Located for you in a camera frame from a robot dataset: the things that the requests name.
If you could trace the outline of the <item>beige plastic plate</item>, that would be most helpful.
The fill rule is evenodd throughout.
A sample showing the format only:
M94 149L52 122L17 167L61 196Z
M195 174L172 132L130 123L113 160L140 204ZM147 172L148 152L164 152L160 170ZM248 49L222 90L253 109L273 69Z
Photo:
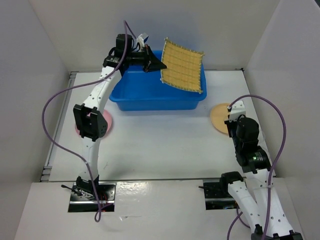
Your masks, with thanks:
M210 120L213 127L222 134L228 135L228 128L225 120L228 119L228 103L220 103L215 105L210 111Z

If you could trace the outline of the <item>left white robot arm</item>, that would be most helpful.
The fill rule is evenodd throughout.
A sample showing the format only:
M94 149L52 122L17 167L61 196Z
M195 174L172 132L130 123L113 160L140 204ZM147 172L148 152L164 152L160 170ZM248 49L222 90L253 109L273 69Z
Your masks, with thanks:
M145 73L167 67L146 43L148 38L146 33L140 34L136 39L138 50L135 51L132 47L133 37L119 34L115 47L103 61L100 74L102 81L93 88L82 104L73 107L76 128L82 139L81 156L88 163L77 177L76 187L88 200L94 200L100 193L98 155L101 139L108 129L103 113L110 94L131 65L142 66Z

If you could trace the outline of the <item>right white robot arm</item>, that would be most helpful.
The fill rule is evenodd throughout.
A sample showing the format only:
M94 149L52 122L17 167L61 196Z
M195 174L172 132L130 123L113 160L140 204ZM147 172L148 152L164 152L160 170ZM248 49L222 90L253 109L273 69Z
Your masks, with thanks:
M224 123L243 174L223 173L220 193L236 201L248 222L252 240L301 240L302 234L294 230L282 208L270 176L268 155L259 146L259 124L244 114Z

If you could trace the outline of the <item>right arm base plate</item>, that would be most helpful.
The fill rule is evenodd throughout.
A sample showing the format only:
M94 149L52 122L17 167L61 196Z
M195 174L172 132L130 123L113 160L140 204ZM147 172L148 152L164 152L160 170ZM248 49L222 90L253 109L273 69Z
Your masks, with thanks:
M235 199L223 190L218 178L204 179L198 188L203 192L207 211L232 210L239 207Z

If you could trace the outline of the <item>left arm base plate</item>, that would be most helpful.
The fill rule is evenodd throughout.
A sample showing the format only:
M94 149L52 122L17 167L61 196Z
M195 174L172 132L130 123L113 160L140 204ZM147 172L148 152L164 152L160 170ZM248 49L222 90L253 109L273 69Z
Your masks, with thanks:
M97 193L103 213L114 212L115 210L116 186L115 182L99 182ZM69 213L93 213L98 211L97 199L93 193L87 193L77 188L75 183L72 186L62 184L61 187L70 190Z

